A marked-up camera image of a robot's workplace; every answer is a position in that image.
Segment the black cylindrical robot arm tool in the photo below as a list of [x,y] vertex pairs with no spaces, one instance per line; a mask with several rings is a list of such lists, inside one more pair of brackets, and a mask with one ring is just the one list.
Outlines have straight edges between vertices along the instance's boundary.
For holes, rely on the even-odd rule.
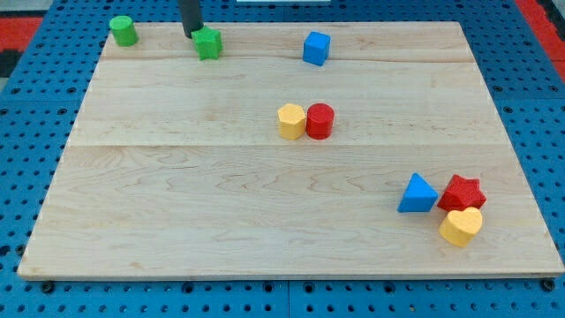
[[200,9],[200,0],[177,0],[185,36],[192,38],[192,33],[203,28],[204,22]]

